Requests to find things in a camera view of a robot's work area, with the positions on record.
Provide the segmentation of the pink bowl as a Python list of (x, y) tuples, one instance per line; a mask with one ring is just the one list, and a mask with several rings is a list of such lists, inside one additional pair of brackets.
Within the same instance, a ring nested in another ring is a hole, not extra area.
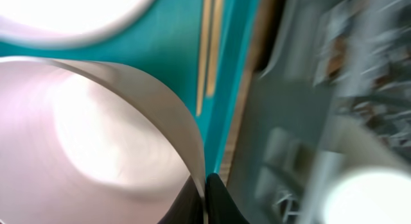
[(204, 145), (182, 100), (112, 62), (1, 59), (1, 222), (158, 223)]

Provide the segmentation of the white round plate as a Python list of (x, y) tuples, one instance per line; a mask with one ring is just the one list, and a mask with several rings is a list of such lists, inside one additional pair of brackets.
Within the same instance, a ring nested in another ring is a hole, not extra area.
[(1, 41), (69, 49), (127, 29), (155, 0), (1, 0)]

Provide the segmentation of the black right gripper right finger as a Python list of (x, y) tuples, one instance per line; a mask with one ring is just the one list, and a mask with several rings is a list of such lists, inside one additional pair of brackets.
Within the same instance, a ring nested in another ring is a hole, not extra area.
[(207, 176), (205, 195), (210, 224), (249, 224), (218, 174)]

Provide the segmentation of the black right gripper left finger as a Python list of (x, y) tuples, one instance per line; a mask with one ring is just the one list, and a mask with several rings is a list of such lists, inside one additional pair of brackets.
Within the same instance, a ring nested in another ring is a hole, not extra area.
[(203, 206), (195, 183), (189, 177), (168, 212), (158, 224), (203, 224)]

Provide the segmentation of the beige cup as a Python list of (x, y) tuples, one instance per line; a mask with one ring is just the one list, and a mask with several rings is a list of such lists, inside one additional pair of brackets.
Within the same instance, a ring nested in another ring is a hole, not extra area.
[(333, 140), (341, 161), (321, 197), (321, 223), (410, 224), (410, 164), (350, 117)]

